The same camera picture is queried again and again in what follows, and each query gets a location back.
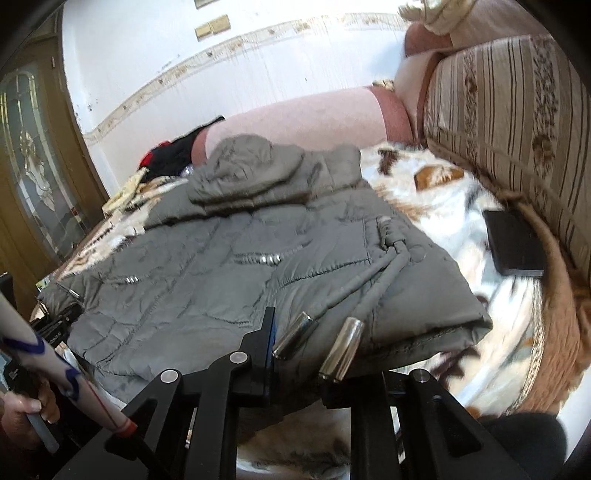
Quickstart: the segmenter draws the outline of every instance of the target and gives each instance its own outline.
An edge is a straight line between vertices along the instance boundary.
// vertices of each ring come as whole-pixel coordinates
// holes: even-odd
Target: human hand
[[[6,436],[22,448],[33,450],[41,442],[27,419],[27,414],[39,413],[41,418],[49,423],[55,423],[60,419],[56,396],[47,380],[41,382],[38,400],[13,392],[5,394],[3,400],[2,428]]]

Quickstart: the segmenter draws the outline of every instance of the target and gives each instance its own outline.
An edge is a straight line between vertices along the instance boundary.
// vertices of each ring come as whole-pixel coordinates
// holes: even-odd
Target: light switch
[[[196,8],[205,7],[205,5],[211,4],[216,1],[217,0],[195,0],[195,7]]]
[[[226,30],[230,30],[230,19],[227,15],[222,15],[215,20],[211,20],[203,25],[200,25],[195,29],[195,35],[197,35],[197,39],[201,40],[204,37],[207,37],[210,34],[217,34],[221,32],[225,32]]]

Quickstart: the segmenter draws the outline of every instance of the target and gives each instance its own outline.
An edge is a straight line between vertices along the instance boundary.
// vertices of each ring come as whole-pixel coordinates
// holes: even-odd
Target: black metal frame
[[[268,307],[261,330],[245,335],[238,353],[225,355],[194,374],[163,372],[130,402],[124,412],[138,424],[143,442],[137,437],[134,442],[113,437],[104,430],[56,480],[235,479],[238,412],[270,404],[274,341],[275,309]],[[325,382],[320,391],[327,408],[351,408],[352,480],[528,478],[426,370]],[[406,455],[402,465],[392,406],[401,423]]]
[[[125,407],[124,413],[138,424],[138,435],[173,478],[236,478],[238,411],[270,404],[274,342],[275,309],[268,307],[261,329],[242,339],[239,352],[246,355],[239,359],[246,357],[244,361],[237,363],[228,354],[200,372],[181,375],[168,370]],[[199,434],[192,435],[187,450],[195,408],[193,432]],[[56,480],[148,478],[148,468],[136,458],[137,446],[103,430],[58,473]]]

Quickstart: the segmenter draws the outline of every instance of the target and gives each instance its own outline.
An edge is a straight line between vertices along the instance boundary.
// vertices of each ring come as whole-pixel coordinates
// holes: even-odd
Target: decorative wall border
[[[178,83],[216,63],[227,61],[232,57],[245,54],[260,47],[273,45],[285,40],[292,40],[305,35],[328,35],[332,30],[405,31],[407,27],[408,22],[403,20],[398,14],[360,13],[345,14],[339,17],[323,15],[321,17],[272,25],[230,38],[195,54],[193,57],[189,57],[144,85],[113,110],[95,129],[84,134],[84,141],[87,145],[99,143],[117,125],[163,91],[174,87]]]

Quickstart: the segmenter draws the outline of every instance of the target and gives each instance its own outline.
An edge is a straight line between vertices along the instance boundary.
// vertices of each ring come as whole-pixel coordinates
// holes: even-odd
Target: metal rivet
[[[178,372],[176,370],[165,370],[160,374],[160,380],[163,383],[175,382],[178,378]]]
[[[419,383],[425,383],[431,378],[429,372],[422,368],[417,368],[416,370],[410,372],[410,374],[412,378]]]
[[[246,360],[248,360],[248,355],[244,352],[234,352],[230,355],[230,361],[233,364],[243,364]]]

